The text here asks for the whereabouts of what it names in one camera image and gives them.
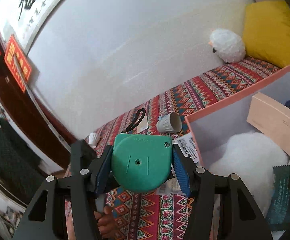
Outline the bare left hand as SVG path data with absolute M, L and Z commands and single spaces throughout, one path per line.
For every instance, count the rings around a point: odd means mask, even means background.
M 114 220 L 112 208 L 105 205 L 102 213 L 94 212 L 94 215 L 101 237 L 103 239 L 114 239 L 118 228 Z

